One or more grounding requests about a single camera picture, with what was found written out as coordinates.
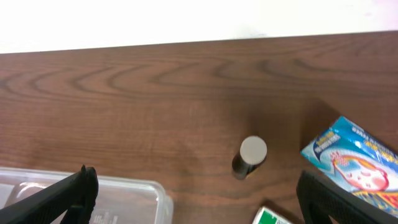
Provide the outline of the blue medicine packet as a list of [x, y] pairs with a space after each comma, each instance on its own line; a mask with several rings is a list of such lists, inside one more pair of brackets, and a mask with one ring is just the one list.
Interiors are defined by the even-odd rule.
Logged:
[[397, 154], [344, 116], [301, 155], [336, 185], [397, 216]]

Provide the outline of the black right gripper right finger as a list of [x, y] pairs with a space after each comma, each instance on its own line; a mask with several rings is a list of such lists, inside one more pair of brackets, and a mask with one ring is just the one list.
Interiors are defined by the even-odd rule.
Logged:
[[320, 175], [304, 170], [296, 188], [306, 224], [395, 224], [397, 218], [355, 197]]

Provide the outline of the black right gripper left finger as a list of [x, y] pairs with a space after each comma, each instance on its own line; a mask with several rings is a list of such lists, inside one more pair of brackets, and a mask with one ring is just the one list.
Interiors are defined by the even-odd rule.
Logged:
[[89, 224], [98, 191], [95, 168], [82, 166], [79, 172], [1, 209], [1, 223], [49, 224], [63, 215], [63, 224]]

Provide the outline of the white green medicine box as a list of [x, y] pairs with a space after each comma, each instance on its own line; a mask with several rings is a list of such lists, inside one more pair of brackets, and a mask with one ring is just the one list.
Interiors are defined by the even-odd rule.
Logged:
[[261, 207], [252, 224], [292, 224], [292, 222], [267, 207]]

